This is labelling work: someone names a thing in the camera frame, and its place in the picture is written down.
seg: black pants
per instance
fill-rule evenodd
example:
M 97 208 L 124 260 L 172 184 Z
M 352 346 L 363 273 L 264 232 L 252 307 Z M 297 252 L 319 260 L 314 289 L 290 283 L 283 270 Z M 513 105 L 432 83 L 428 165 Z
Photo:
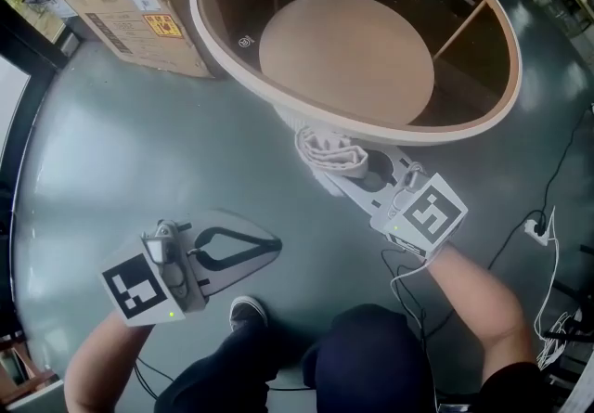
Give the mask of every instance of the black pants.
M 279 359 L 271 329 L 238 329 L 186 369 L 155 412 L 266 412 L 266 382 L 277 376 Z M 303 359 L 303 381 L 316 388 L 318 413 L 435 411 L 427 357 L 406 318 L 373 304 L 333 320 Z

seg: gray floor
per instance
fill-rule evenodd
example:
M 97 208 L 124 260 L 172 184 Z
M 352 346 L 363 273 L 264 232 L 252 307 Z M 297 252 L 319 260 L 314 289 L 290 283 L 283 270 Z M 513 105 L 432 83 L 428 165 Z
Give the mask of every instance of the gray floor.
M 529 0 L 502 3 L 523 51 L 523 87 L 513 111 L 481 136 L 406 148 L 469 206 L 455 242 L 482 265 L 523 215 L 539 208 L 594 85 L 570 43 Z M 558 278 L 572 286 L 589 276 L 594 263 L 576 252 L 580 243 L 594 241 L 593 120 L 588 115 L 577 132 L 549 197 L 557 205 L 562 247 Z M 108 313 L 97 278 L 105 256 L 160 218 L 191 218 L 213 207 L 252 219 L 281 237 L 285 248 L 269 267 L 215 295 L 205 312 L 158 326 L 142 352 L 150 364 L 175 375 L 212 352 L 228 333 L 230 301 L 242 293 L 258 296 L 274 317 L 313 336 L 358 303 L 398 309 L 380 258 L 387 244 L 353 203 L 317 184 L 271 107 L 233 81 L 126 64 L 103 45 L 86 44 L 45 100 L 19 186 L 17 305 L 35 360 L 62 375 Z M 494 267 L 531 319 L 552 260 L 551 247 L 518 233 Z M 446 300 L 426 274 L 408 285 L 426 306 L 431 329 L 447 313 Z M 553 308 L 546 320 L 558 314 Z M 429 353 L 442 390 L 478 387 L 479 346 L 459 320 L 432 338 Z M 149 381 L 156 390 L 164 387 L 159 377 L 149 375 Z M 295 379 L 283 375 L 278 381 Z M 303 410 L 297 406 L 301 394 L 277 395 L 284 411 Z M 150 405 L 131 380 L 119 411 L 149 411 Z

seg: forearm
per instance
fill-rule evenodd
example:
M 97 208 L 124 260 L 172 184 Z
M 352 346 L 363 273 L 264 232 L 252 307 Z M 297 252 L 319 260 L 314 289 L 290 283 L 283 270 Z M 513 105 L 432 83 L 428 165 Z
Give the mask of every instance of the forearm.
M 516 296 L 450 244 L 428 267 L 448 301 L 484 348 L 483 380 L 518 362 L 535 362 Z
M 70 413 L 113 411 L 152 328 L 129 328 L 115 312 L 95 328 L 66 371 Z
M 492 342 L 524 325 L 515 295 L 453 245 L 447 243 L 428 269 L 481 343 Z

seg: black shoe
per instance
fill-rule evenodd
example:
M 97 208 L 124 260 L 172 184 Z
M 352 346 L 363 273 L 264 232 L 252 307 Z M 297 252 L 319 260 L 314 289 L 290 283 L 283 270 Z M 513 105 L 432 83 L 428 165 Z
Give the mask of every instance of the black shoe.
M 262 305 L 250 296 L 239 296 L 231 303 L 229 324 L 234 332 L 247 324 L 258 323 L 268 327 L 268 317 Z

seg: electrical outlet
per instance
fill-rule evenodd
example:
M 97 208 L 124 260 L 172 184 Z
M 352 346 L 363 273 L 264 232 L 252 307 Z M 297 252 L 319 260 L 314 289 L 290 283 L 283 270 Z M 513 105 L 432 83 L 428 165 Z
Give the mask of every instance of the electrical outlet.
M 547 246 L 549 244 L 549 231 L 546 230 L 542 235 L 538 235 L 536 233 L 536 226 L 537 223 L 535 220 L 526 220 L 526 223 L 523 226 L 523 231 L 525 231 L 530 238 L 535 239 L 538 244 Z

